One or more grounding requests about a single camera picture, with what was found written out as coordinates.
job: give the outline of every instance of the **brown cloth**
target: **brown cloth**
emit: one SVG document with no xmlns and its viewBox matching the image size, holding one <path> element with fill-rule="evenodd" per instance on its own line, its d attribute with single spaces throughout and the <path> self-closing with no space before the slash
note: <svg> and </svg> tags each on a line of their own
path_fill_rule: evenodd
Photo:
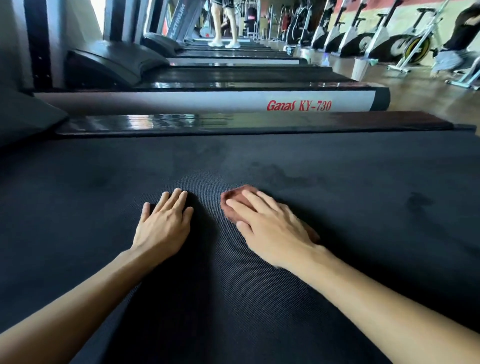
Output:
<svg viewBox="0 0 480 364">
<path fill-rule="evenodd" d="M 251 208 L 253 211 L 256 211 L 253 208 L 250 201 L 247 200 L 247 198 L 244 195 L 242 195 L 242 191 L 244 190 L 250 191 L 254 194 L 257 194 L 258 192 L 257 188 L 250 186 L 249 184 L 245 184 L 242 187 L 225 191 L 220 195 L 220 207 L 225 213 L 225 217 L 229 219 L 231 222 L 233 222 L 234 224 L 236 224 L 237 221 L 243 221 L 243 222 L 246 222 L 246 221 L 242 219 L 241 216 L 237 214 L 234 209 L 232 209 L 230 206 L 227 205 L 227 200 L 230 200 L 230 199 L 236 200 L 241 204 L 244 204 L 245 206 Z M 320 236 L 317 234 L 317 232 L 314 229 L 312 229 L 306 222 L 301 221 L 301 223 L 303 225 L 303 228 L 308 233 L 308 237 L 310 238 L 312 243 L 318 242 L 320 240 Z"/>
</svg>

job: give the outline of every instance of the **white bucket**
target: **white bucket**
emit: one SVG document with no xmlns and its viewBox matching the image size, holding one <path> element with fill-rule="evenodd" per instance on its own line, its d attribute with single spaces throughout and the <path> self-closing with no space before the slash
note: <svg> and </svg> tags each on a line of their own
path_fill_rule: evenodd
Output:
<svg viewBox="0 0 480 364">
<path fill-rule="evenodd" d="M 361 81 L 367 72 L 367 68 L 370 65 L 370 60 L 367 58 L 355 58 L 355 64 L 353 65 L 352 79 L 355 81 Z"/>
</svg>

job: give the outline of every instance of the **hand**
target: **hand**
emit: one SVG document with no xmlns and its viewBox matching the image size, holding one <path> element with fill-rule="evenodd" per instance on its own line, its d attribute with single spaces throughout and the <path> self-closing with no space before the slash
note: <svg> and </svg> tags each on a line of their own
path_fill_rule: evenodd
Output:
<svg viewBox="0 0 480 364">
<path fill-rule="evenodd" d="M 257 212 L 235 200 L 227 200 L 227 205 L 248 222 L 237 222 L 237 229 L 248 247 L 264 261 L 288 269 L 292 260 L 303 253 L 317 248 L 325 250 L 310 241 L 301 221 L 287 205 L 279 204 L 263 192 L 242 194 Z"/>
<path fill-rule="evenodd" d="M 144 203 L 132 250 L 139 249 L 153 269 L 175 255 L 190 232 L 193 207 L 185 207 L 187 191 L 177 188 L 172 195 L 163 192 L 150 214 L 150 204 Z"/>
<path fill-rule="evenodd" d="M 465 22 L 465 25 L 474 26 L 474 25 L 477 25 L 478 22 L 479 22 L 479 19 L 477 19 L 476 17 L 473 17 L 473 18 L 467 19 L 467 21 Z"/>
</svg>

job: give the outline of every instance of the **floor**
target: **floor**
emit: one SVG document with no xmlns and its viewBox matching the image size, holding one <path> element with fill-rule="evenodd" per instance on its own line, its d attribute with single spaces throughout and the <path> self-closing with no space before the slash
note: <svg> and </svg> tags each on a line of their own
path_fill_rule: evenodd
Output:
<svg viewBox="0 0 480 364">
<path fill-rule="evenodd" d="M 271 47 L 282 48 L 281 44 L 270 42 Z M 312 63 L 320 64 L 322 54 L 312 57 Z M 351 77 L 353 59 L 329 57 L 330 66 L 336 73 Z M 419 67 L 409 74 L 388 71 L 386 65 L 371 66 L 362 81 L 376 82 L 390 88 L 389 110 L 425 111 L 444 120 L 473 124 L 480 135 L 480 91 L 463 89 L 445 83 L 446 77 L 430 78 L 430 68 Z"/>
</svg>

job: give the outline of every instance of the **bike seat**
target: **bike seat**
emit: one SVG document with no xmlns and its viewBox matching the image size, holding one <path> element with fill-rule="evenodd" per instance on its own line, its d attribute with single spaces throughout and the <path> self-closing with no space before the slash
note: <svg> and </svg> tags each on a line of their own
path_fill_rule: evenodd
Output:
<svg viewBox="0 0 480 364">
<path fill-rule="evenodd" d="M 418 12 L 436 12 L 437 9 L 435 8 L 417 8 Z"/>
</svg>

